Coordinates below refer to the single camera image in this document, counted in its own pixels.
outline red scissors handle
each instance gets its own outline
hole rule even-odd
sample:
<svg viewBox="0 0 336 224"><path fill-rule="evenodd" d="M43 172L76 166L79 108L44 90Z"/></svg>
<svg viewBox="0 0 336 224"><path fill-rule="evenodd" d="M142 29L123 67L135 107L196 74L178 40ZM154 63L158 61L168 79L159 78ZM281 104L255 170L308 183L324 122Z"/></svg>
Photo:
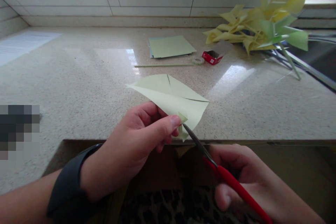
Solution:
<svg viewBox="0 0 336 224"><path fill-rule="evenodd" d="M211 167L216 176L227 183L233 190L235 190L238 195L262 218L266 224L272 224L271 218L228 170L222 166L216 167L205 157L203 157L203 160Z"/></svg>

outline cardboard box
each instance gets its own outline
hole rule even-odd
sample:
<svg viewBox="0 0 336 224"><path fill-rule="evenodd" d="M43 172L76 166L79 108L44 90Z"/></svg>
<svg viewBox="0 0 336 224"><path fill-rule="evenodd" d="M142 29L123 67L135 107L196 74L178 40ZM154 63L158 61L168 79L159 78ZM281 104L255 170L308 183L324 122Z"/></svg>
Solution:
<svg viewBox="0 0 336 224"><path fill-rule="evenodd" d="M216 65L220 62L225 54L227 54L233 45L227 41L220 40L212 50L204 51L202 57L211 65Z"/></svg>

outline fingernail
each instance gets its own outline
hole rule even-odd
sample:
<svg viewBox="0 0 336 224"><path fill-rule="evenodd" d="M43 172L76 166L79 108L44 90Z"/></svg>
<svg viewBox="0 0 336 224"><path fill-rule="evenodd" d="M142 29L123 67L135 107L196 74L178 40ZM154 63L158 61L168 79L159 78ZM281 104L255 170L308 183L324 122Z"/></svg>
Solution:
<svg viewBox="0 0 336 224"><path fill-rule="evenodd" d="M177 116L177 115L173 115L170 119L171 119L172 124L173 124L174 126L179 126L179 125L181 124L181 119L180 119L180 117Z"/></svg>
<svg viewBox="0 0 336 224"><path fill-rule="evenodd" d="M227 203L228 206L231 205L231 197L230 196L226 195L225 196L225 201L226 201L226 203Z"/></svg>

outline smart watch band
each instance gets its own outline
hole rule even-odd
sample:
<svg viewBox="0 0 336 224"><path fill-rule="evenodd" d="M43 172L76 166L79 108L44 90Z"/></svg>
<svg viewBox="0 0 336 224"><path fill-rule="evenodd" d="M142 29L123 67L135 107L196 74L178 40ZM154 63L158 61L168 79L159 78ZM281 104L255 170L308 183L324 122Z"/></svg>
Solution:
<svg viewBox="0 0 336 224"><path fill-rule="evenodd" d="M78 223L89 219L99 205L89 202L80 187L81 167L84 161L103 144L94 145L71 159L58 175L52 189L47 217L56 223Z"/></svg>

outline hand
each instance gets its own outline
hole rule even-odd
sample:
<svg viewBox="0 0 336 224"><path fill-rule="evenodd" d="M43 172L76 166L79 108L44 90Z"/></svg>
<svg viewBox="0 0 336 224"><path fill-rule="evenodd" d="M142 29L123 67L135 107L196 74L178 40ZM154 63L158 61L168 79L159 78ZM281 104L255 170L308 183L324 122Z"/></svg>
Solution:
<svg viewBox="0 0 336 224"><path fill-rule="evenodd" d="M114 131L83 164L80 184L95 202L128 183L143 167L150 152L161 152L178 136L181 120L167 116L153 102L131 108Z"/></svg>
<svg viewBox="0 0 336 224"><path fill-rule="evenodd" d="M268 214L274 223L324 223L324 221L286 185L250 148L234 145L210 145L213 160L238 174L238 181ZM228 185L219 184L216 203L222 211L229 207L251 213L252 210Z"/></svg>

